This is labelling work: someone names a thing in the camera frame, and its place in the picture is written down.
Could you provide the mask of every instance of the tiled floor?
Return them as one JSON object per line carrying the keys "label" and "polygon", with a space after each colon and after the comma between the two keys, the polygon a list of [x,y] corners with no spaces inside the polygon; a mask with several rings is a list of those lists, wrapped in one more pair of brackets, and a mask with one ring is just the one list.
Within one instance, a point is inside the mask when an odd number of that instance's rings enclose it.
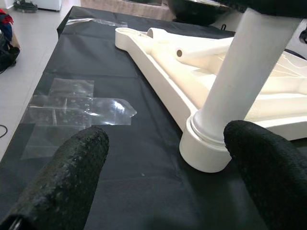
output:
{"label": "tiled floor", "polygon": [[0,75],[0,124],[8,128],[7,135],[0,139],[0,159],[58,41],[56,28],[73,5],[80,6],[80,0],[63,0],[60,12],[27,14],[10,10],[21,52],[17,65]]}

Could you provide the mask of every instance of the black tablecloth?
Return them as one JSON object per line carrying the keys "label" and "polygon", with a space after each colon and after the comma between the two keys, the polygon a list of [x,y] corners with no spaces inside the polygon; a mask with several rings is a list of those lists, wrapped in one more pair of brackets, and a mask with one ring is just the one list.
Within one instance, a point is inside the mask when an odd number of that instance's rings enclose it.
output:
{"label": "black tablecloth", "polygon": [[[67,19],[98,18],[147,31],[208,38],[232,34],[73,7]],[[115,27],[96,22],[58,29],[59,42],[34,94],[47,95],[54,78],[94,81],[94,97],[122,98],[137,111],[131,126],[102,126],[110,153],[101,172],[87,230],[265,230],[237,168],[208,174],[179,153],[181,130],[130,56],[115,48]],[[0,163],[0,219],[50,158],[21,160],[34,125],[20,124]],[[306,152],[306,140],[294,142]]]}

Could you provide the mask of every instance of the transparent plastic film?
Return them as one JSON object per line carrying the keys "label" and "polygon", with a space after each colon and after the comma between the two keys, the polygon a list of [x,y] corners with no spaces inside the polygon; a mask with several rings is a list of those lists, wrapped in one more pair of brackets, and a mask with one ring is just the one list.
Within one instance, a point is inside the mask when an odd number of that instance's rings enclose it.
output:
{"label": "transparent plastic film", "polygon": [[91,125],[131,125],[136,113],[123,99],[35,95],[22,123],[84,128]]}
{"label": "transparent plastic film", "polygon": [[35,124],[22,159],[51,157],[66,140],[92,125],[131,125],[129,102],[94,98],[94,82],[54,79],[49,95],[34,95],[21,123]]}
{"label": "transparent plastic film", "polygon": [[86,23],[86,22],[95,22],[103,25],[116,26],[116,27],[128,27],[126,22],[110,22],[97,18],[78,18],[78,19],[69,19],[66,25],[72,25],[76,23]]}

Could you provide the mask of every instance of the white appliance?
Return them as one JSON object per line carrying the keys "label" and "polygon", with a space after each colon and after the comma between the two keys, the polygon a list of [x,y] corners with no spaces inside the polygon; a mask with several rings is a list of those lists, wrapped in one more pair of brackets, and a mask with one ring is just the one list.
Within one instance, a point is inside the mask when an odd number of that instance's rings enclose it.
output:
{"label": "white appliance", "polygon": [[38,8],[60,11],[62,8],[62,0],[34,0],[35,4],[37,4]]}

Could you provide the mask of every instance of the white tube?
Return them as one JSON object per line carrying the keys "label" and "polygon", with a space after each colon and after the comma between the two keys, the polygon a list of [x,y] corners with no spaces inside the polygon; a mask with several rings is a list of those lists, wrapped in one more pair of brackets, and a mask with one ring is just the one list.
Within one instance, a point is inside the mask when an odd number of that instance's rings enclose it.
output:
{"label": "white tube", "polygon": [[176,59],[182,63],[188,60],[203,58],[210,55],[224,54],[228,51],[233,37],[210,41],[202,46],[193,46],[189,44],[187,47],[179,47],[176,49]]}
{"label": "white tube", "polygon": [[179,149],[189,165],[226,167],[225,126],[245,118],[300,21],[246,10],[205,105],[187,121]]}
{"label": "white tube", "polygon": [[194,116],[198,133],[223,141],[225,126],[245,118],[300,22],[247,9],[206,103]]}

